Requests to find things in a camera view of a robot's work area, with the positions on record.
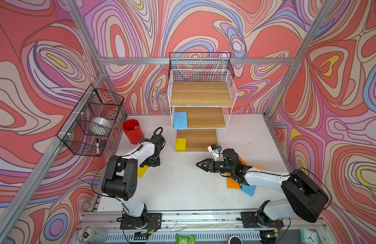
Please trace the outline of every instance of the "alarm clock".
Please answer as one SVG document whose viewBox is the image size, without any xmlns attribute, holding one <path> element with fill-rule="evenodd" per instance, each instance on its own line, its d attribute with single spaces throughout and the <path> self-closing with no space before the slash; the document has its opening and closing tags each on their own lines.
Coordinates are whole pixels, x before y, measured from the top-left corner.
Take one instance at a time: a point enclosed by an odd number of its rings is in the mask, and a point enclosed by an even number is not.
<svg viewBox="0 0 376 244">
<path fill-rule="evenodd" d="M 303 244 L 318 244 L 318 234 L 308 229 L 300 229 L 300 242 Z"/>
</svg>

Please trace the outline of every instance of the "red cylindrical bin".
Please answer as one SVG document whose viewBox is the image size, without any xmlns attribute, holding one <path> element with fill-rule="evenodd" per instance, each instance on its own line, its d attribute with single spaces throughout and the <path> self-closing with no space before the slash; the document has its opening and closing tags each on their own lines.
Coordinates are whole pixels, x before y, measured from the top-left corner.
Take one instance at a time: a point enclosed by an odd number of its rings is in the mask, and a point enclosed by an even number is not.
<svg viewBox="0 0 376 244">
<path fill-rule="evenodd" d="M 143 141 L 145 139 L 138 120 L 127 120 L 123 123 L 122 127 L 131 144 L 136 145 L 139 143 L 139 140 Z"/>
</svg>

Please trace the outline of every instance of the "soda can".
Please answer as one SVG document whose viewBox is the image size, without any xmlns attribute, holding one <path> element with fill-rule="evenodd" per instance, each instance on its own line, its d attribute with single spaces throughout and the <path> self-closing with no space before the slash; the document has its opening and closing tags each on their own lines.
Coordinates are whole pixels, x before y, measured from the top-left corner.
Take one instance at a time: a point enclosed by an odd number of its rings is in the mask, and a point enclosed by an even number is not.
<svg viewBox="0 0 376 244">
<path fill-rule="evenodd" d="M 94 227 L 84 227 L 78 233 L 78 241 L 86 244 L 103 243 L 107 240 L 107 231 Z"/>
</svg>

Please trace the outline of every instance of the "white tabletop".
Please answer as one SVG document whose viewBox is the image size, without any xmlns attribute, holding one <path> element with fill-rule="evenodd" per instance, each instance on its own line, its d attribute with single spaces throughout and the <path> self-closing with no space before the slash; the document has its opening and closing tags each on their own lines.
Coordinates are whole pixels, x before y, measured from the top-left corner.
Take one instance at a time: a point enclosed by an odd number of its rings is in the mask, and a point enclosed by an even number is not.
<svg viewBox="0 0 376 244">
<path fill-rule="evenodd" d="M 138 178 L 135 194 L 149 211 L 220 210 L 258 208 L 265 200 L 277 200 L 284 195 L 257 187 L 254 196 L 238 189 L 228 189 L 226 178 L 196 167 L 196 163 L 213 158 L 210 152 L 175 152 L 171 118 L 168 115 L 136 115 L 146 138 L 162 126 L 166 140 L 161 151 L 161 166 L 148 168 Z M 132 145 L 122 134 L 116 155 L 124 155 Z M 287 172 L 277 147 L 260 114 L 232 115 L 222 141 L 222 148 L 233 148 L 247 164 L 263 165 L 269 171 Z M 97 211 L 122 211 L 116 199 L 102 197 Z"/>
</svg>

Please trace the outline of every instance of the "green snack packet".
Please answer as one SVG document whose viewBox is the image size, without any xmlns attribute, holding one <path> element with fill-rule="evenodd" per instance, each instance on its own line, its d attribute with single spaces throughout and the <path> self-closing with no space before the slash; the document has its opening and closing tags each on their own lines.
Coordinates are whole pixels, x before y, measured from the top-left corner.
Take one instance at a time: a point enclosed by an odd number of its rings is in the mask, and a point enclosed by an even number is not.
<svg viewBox="0 0 376 244">
<path fill-rule="evenodd" d="M 195 244 L 195 235 L 186 237 L 176 234 L 176 244 Z"/>
</svg>

